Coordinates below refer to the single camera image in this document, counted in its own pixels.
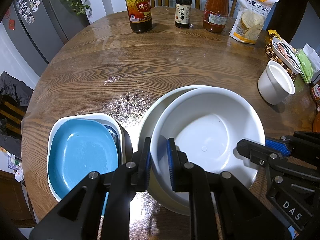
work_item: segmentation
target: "blue gripper pad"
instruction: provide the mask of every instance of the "blue gripper pad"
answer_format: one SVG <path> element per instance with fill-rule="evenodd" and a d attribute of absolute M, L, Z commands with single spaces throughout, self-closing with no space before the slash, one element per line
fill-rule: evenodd
<path fill-rule="evenodd" d="M 283 157 L 290 156 L 291 151 L 287 148 L 285 143 L 272 139 L 266 139 L 266 146 L 281 152 Z"/>

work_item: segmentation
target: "bottle label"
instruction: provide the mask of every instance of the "bottle label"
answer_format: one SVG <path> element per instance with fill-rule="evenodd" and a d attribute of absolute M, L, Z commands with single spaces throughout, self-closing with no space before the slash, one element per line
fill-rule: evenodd
<path fill-rule="evenodd" d="M 176 17 L 177 23 L 186 24 L 190 22 L 191 5 L 181 5 L 176 3 Z"/>
<path fill-rule="evenodd" d="M 130 22 L 141 23 L 151 19 L 150 0 L 126 0 Z"/>
<path fill-rule="evenodd" d="M 228 16 L 204 9 L 203 20 L 211 25 L 226 25 Z"/>

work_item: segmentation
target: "white lettering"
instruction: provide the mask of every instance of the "white lettering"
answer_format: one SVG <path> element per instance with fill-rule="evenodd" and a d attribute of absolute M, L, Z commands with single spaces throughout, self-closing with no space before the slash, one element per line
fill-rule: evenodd
<path fill-rule="evenodd" d="M 290 203 L 289 203 L 288 201 L 286 201 L 286 202 L 284 203 L 283 207 L 284 207 L 284 208 L 288 208 L 289 205 L 290 205 Z"/>
<path fill-rule="evenodd" d="M 299 213 L 298 215 L 296 215 L 294 218 L 295 218 L 295 220 L 299 220 L 300 219 L 300 217 L 302 217 L 302 215 Z"/>
<path fill-rule="evenodd" d="M 289 212 L 291 213 L 291 215 L 293 215 L 295 208 L 293 208 L 292 210 L 289 210 Z"/>

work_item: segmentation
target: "blue bowl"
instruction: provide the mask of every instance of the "blue bowl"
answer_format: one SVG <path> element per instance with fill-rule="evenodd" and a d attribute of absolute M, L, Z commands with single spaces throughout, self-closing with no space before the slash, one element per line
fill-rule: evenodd
<path fill-rule="evenodd" d="M 108 129 L 99 122 L 70 119 L 55 133 L 48 176 L 59 198 L 64 198 L 89 172 L 103 174 L 117 167 L 116 144 Z"/>

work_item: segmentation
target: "red sauce bottle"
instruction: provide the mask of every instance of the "red sauce bottle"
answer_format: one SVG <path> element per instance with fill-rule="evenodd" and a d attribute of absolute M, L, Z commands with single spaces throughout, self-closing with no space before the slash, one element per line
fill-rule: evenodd
<path fill-rule="evenodd" d="M 203 28 L 221 33 L 229 15 L 229 0 L 207 0 L 204 6 Z"/>

